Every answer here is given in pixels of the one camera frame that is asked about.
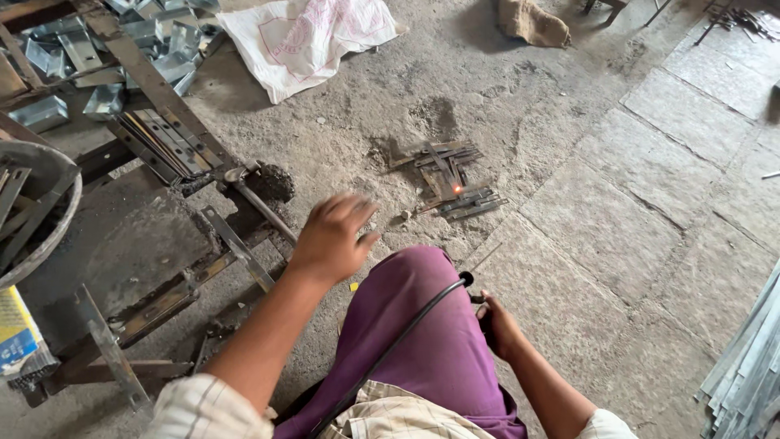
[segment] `right hand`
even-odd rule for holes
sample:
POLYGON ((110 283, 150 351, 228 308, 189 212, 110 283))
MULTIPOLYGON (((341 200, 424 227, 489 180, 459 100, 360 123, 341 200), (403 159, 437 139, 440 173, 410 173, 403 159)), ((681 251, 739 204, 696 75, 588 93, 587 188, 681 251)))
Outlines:
POLYGON ((379 239, 377 232, 355 239, 378 207, 367 197, 349 192, 318 202, 300 232, 285 273, 315 280, 325 290, 352 276, 379 239))
POLYGON ((518 343, 524 339, 523 332, 517 325, 514 316, 507 311, 497 298, 488 294, 486 290, 480 291, 485 297, 485 303, 477 310, 477 318, 488 323, 485 339, 493 353, 500 359, 508 361, 512 351, 518 343))

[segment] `purple pants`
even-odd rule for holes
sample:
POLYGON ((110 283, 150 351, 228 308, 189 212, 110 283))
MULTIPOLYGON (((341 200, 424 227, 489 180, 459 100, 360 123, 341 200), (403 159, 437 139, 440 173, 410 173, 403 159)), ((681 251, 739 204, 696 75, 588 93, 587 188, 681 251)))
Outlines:
MULTIPOLYGON (((439 248, 405 248, 378 263, 349 303, 333 367, 274 439, 305 437, 360 379, 412 316, 458 280, 439 248)), ((497 439, 526 439, 512 397, 498 385, 466 289, 441 300, 371 376, 452 410, 497 439)))

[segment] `concrete floor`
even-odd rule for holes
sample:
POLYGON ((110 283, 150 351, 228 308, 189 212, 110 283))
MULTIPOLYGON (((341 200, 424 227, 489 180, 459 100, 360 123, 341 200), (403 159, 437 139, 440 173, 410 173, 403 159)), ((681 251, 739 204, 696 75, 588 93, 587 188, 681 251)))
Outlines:
MULTIPOLYGON (((346 57, 335 77, 280 105, 270 105, 231 45, 199 69, 187 100, 220 141, 293 175, 297 196, 285 211, 293 228, 335 191, 363 191, 382 205, 372 219, 382 239, 322 301, 274 407, 327 373, 347 284, 376 262, 424 243, 470 269, 501 245, 476 270, 476 287, 500 297, 567 380, 640 437, 697 434, 704 418, 691 395, 780 254, 780 179, 760 180, 780 163, 768 109, 780 44, 716 29, 693 47, 705 23, 698 2, 673 2, 649 28, 648 0, 631 2, 607 28, 599 27, 605 5, 581 16, 576 2, 539 4, 570 25, 572 47, 501 36, 492 0, 395 0, 388 6, 408 34, 346 57), (486 156, 470 177, 494 178, 510 203, 461 222, 398 221, 422 183, 388 173, 386 159, 433 137, 474 141, 486 156)), ((86 143, 51 136, 73 154, 86 143)), ((233 209, 213 191, 191 202, 233 209)), ((266 245, 256 253, 267 266, 278 258, 266 245)), ((181 355, 195 329, 250 285, 242 267, 230 267, 129 356, 181 355)), ((530 436, 543 436, 509 369, 499 364, 498 373, 530 436)), ((71 387, 35 410, 3 390, 0 406, 10 437, 136 437, 146 422, 114 384, 71 387)))

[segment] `white plastic bag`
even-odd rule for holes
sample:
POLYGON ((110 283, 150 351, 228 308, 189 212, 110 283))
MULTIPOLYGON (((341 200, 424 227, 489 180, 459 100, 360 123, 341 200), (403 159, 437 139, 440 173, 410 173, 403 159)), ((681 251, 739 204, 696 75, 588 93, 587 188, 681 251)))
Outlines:
POLYGON ((382 0, 281 0, 217 18, 274 104, 335 75, 345 53, 406 29, 382 0))

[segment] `welding cable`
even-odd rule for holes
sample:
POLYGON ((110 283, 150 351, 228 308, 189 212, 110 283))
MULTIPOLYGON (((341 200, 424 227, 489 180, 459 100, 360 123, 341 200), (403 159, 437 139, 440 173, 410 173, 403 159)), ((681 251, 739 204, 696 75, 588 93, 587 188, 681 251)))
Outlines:
POLYGON ((348 405, 353 403, 355 397, 357 396, 357 392, 366 383, 366 381, 368 381, 368 378, 371 376, 371 374, 374 373, 374 371, 379 367, 379 365, 382 364, 383 361, 388 358, 388 356, 390 356, 390 353, 393 351, 393 349, 395 349, 395 347, 398 346, 404 338, 406 338, 409 332, 411 332, 411 330, 417 326, 420 320, 422 320, 423 317, 425 317, 425 315, 428 314, 428 312, 431 311, 431 309, 433 309, 437 303, 439 303, 447 294, 455 290, 457 287, 460 287, 461 285, 468 287, 474 282, 474 276, 472 276, 471 273, 467 271, 461 272, 461 274, 458 275, 458 278, 459 279, 456 282, 453 282, 445 289, 441 290, 439 294, 436 294, 434 298, 428 301, 428 303, 425 304, 425 306, 420 311, 418 311, 414 317, 412 317, 406 327, 401 331, 401 334, 399 334, 398 337, 396 337, 395 340, 385 349, 385 351, 379 355, 379 358, 377 358, 374 364, 368 368, 366 373, 363 374, 357 383, 355 383, 355 385, 349 389, 349 392, 347 392, 344 398, 342 398, 342 400, 336 404, 333 410, 331 410, 325 418, 322 418, 319 424, 317 424, 317 426, 311 432, 309 432, 307 439, 317 439, 317 436, 320 435, 322 430, 324 430, 325 427, 333 422, 333 420, 336 419, 336 416, 340 415, 348 405))

